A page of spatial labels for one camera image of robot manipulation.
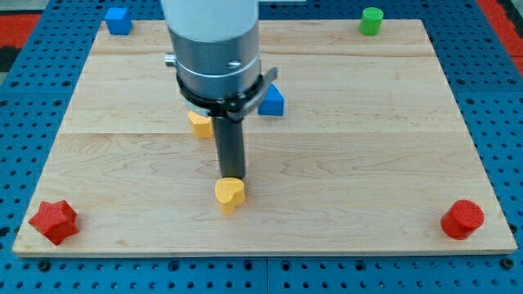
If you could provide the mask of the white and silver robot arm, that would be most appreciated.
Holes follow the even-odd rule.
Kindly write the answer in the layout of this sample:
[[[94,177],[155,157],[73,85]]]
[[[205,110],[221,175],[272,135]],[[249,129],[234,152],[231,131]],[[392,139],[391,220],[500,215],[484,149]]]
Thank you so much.
[[[163,0],[161,5],[177,79],[192,111],[208,116],[190,95],[235,98],[253,87],[261,75],[257,0]]]

